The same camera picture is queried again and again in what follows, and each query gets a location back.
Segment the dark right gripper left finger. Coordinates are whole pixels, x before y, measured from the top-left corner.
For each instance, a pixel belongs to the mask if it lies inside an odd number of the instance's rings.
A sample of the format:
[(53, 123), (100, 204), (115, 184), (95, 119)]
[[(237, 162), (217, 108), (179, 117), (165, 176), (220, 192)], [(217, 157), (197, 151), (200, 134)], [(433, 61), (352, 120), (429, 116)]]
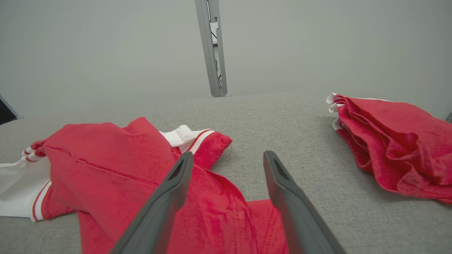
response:
[(166, 253), (176, 213), (187, 198), (193, 165), (192, 152), (183, 153), (110, 253)]

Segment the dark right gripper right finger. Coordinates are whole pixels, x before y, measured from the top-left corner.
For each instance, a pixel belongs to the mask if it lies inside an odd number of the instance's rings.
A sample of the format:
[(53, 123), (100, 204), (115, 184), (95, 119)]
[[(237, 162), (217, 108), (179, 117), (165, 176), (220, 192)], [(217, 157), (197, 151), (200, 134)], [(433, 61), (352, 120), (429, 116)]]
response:
[(337, 238), (277, 154), (263, 153), (263, 167), (273, 206), (284, 224), (291, 254), (345, 254)]

